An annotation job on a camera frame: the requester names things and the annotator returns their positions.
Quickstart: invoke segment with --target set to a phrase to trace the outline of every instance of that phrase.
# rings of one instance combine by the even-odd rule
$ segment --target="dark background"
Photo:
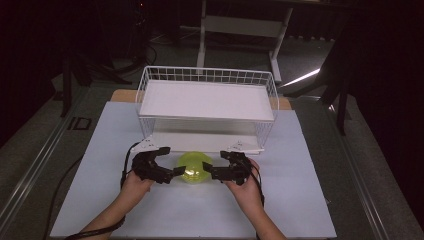
[[[179,24],[199,23],[199,2],[155,1],[149,6],[148,24],[177,39]],[[424,4],[381,0],[358,5],[366,11],[353,15],[342,32],[345,14],[332,12],[319,18],[322,12],[295,10],[288,35],[337,39],[320,74],[330,83],[349,80],[349,93],[356,97],[423,227]],[[111,65],[114,57],[136,54],[130,44],[140,21],[136,8],[132,1],[111,0],[0,2],[0,146],[54,95],[50,80],[62,72],[64,48],[105,65]]]

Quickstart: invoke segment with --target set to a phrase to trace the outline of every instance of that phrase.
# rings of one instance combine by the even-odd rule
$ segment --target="floor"
[[[178,45],[170,43],[166,36],[155,35],[151,41],[154,51],[148,51],[150,61],[156,59],[155,65],[195,66],[198,31],[181,31],[182,39]],[[252,47],[246,46],[251,39],[236,40],[208,35],[205,66],[270,70],[266,49],[272,47],[272,41],[263,39]],[[286,39],[278,57],[283,79],[280,94],[291,90],[282,87],[284,84],[319,69],[332,44],[321,40]],[[126,63],[116,61],[117,65]],[[140,75],[140,71],[135,71],[123,76],[133,82],[131,85],[115,84],[101,76],[96,77],[90,88],[74,84],[74,108],[69,118],[59,117],[61,102],[48,101],[0,149],[0,206],[10,208],[9,200],[16,199],[13,193],[25,193],[14,211],[2,212],[1,239],[43,238],[45,227],[51,228],[54,223],[76,168],[64,178],[53,199],[55,189],[67,169],[83,155],[104,103],[115,89],[136,88]],[[60,88],[61,76],[52,81]],[[302,81],[300,86],[311,81],[313,76]],[[317,101],[324,88],[290,101],[299,117],[328,201],[337,239],[424,239],[355,99],[349,97],[345,122],[347,136],[342,137],[334,128],[331,109]],[[72,118],[91,119],[92,122],[86,130],[81,130],[71,127],[74,126]],[[37,165],[40,171],[30,171],[31,164],[38,162],[43,162]],[[31,191],[15,188],[22,186],[19,183],[23,179],[32,180],[32,184],[27,185],[27,190]]]

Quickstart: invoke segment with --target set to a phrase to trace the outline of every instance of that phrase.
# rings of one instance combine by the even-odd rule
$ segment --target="wire basket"
[[[190,91],[202,91],[202,89],[208,90],[203,93],[198,93],[197,95],[200,94],[200,96],[197,96],[196,99],[190,99],[192,95],[196,94],[194,92],[185,92],[186,90],[189,91],[188,89],[198,89]],[[175,94],[175,91],[183,93],[166,100],[166,97]],[[206,95],[210,95],[210,98],[213,98],[214,100],[209,101],[207,99],[203,99],[207,97]],[[266,103],[262,101],[262,105],[257,107],[258,110],[256,112],[264,111],[263,109],[269,108],[270,116],[268,116],[268,118],[256,119],[255,117],[249,116],[248,110],[250,108],[249,106],[245,106],[245,103],[248,104],[249,101],[254,101],[251,100],[253,95],[264,95],[260,96],[262,100],[264,97],[266,98]],[[151,101],[151,98],[155,98],[157,102],[168,101],[168,103],[171,102],[176,105],[169,107],[169,109],[166,110],[168,112],[172,112],[171,114],[168,114],[168,112],[166,112],[166,114],[165,112],[160,114],[146,114],[143,107],[145,105],[149,105],[153,101]],[[178,99],[181,103],[178,105],[175,103],[174,99]],[[202,102],[203,106],[197,110],[191,111],[192,108],[196,108],[197,105],[195,104],[199,101]],[[239,101],[238,106],[240,106],[237,107],[237,109],[229,109],[227,115],[224,116],[214,115],[214,112],[219,113],[221,109],[225,110],[226,108],[231,108],[231,106],[229,106],[231,104],[229,103],[237,101]],[[215,102],[221,103],[219,106],[215,106]],[[156,111],[161,108],[161,106],[155,106],[153,109]],[[274,120],[277,117],[279,101],[274,79],[270,72],[218,68],[148,66],[145,67],[143,71],[138,87],[136,95],[136,109],[144,138],[154,135],[155,123],[158,119],[168,119],[168,122],[175,122],[176,120],[192,121],[190,123],[191,125],[195,125],[193,124],[193,120],[207,121],[209,125],[214,121],[219,121],[220,123],[231,122],[232,126],[235,126],[234,124],[237,123],[245,124],[246,122],[250,122],[254,125],[257,145],[259,148],[263,149]],[[204,109],[215,109],[215,111],[203,111]]]

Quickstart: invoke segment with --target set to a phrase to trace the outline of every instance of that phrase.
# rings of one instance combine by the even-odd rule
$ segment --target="yellow-green bowl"
[[[178,159],[178,167],[186,166],[181,176],[188,183],[200,183],[209,177],[210,173],[203,170],[202,162],[212,164],[212,159],[202,152],[186,152]]]

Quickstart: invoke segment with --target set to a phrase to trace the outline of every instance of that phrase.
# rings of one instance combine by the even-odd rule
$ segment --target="white table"
[[[52,237],[78,232],[119,192],[128,148],[141,139],[132,103],[108,102],[51,231]],[[173,168],[182,153],[157,158]],[[214,165],[228,165],[209,154]],[[325,198],[294,111],[279,112],[259,163],[265,209],[288,238],[336,237]],[[219,181],[197,185],[179,177],[155,184],[127,215],[117,238],[255,238],[255,231],[232,194]]]

